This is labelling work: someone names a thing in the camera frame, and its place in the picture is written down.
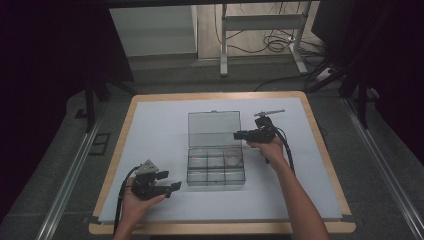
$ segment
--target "desk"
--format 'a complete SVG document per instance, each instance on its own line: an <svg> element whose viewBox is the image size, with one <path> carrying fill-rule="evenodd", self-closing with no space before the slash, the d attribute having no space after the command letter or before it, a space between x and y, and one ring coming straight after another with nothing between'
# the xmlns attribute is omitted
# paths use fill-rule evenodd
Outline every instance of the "desk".
<svg viewBox="0 0 424 240"><path fill-rule="evenodd" d="M331 185L336 193L341 212L344 217L349 218L351 212L346 202L343 190L341 189L337 175L331 163L330 157L324 145L318 126L315 122L312 110L309 106L306 96L301 92L261 92L261 93L199 93L199 94L165 94L165 95L138 95L135 96L129 107L115 152L109 166L107 176L105 178L101 193L99 195L94 217L99 217L101 209L113 182L115 172L117 170L126 138L134 117L134 111L138 102L148 101L178 101L178 100L211 100L211 99L260 99L260 98L289 98L295 97L301 100L302 106L308 118L309 125L313 132L315 141L318 145L319 152L324 162L324 167L328 173ZM342 220L328 221L325 223L327 229L331 233L350 233L356 228L353 222L344 222ZM113 225L98 225L90 224L89 230L93 234L111 234ZM281 221L266 221L266 222L202 222L202 223L146 223L140 224L135 233L138 234L289 234L291 233L290 224Z"/></svg>

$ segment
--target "person's left hand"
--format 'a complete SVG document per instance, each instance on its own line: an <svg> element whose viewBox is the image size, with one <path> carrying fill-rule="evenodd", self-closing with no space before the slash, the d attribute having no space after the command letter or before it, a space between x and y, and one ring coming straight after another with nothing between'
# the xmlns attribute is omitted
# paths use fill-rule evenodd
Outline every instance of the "person's left hand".
<svg viewBox="0 0 424 240"><path fill-rule="evenodd" d="M150 207L165 199L165 195L159 195L146 201L140 200L131 191L133 182L134 178L132 177L128 179L126 184L127 187L125 188L124 200L122 202L121 221L135 226L143 218Z"/></svg>

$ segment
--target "white desk leg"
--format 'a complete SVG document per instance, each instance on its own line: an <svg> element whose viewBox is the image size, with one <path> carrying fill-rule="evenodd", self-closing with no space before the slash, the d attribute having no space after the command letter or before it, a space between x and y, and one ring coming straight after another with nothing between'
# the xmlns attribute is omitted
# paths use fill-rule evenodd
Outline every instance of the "white desk leg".
<svg viewBox="0 0 424 240"><path fill-rule="evenodd" d="M226 20L227 4L222 4L222 34L221 34L221 76L228 75L228 59L227 59L227 20Z"/></svg>
<svg viewBox="0 0 424 240"><path fill-rule="evenodd" d="M305 74L305 73L308 72L308 70L306 69L306 66L303 63L302 58L300 57L300 54L299 54L299 44L300 44L300 41L302 40L303 31L305 30L306 21L308 20L309 9L311 8L311 3L312 3L312 1L309 1L309 2L306 3L305 8L303 9L303 12L302 12L302 17L300 18L300 23L299 23L299 27L297 29L296 39L294 40L294 43L291 43L289 45L290 51L293 55L293 58L296 62L296 65L297 65L297 68L299 69L300 74Z"/></svg>

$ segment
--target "transparent organizer box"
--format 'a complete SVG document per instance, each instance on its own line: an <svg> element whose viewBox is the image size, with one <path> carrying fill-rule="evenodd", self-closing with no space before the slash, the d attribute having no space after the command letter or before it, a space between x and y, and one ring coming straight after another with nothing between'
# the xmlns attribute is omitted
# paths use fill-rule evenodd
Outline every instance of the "transparent organizer box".
<svg viewBox="0 0 424 240"><path fill-rule="evenodd" d="M240 112L189 113L189 186L241 185L244 174L240 131Z"/></svg>

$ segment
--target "open clear lid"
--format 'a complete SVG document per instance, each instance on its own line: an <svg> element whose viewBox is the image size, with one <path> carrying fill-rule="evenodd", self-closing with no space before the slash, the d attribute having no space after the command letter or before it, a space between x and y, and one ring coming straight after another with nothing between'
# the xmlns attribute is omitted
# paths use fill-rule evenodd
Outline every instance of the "open clear lid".
<svg viewBox="0 0 424 240"><path fill-rule="evenodd" d="M188 114L190 148L241 146L233 133L240 131L240 112L198 112Z"/></svg>

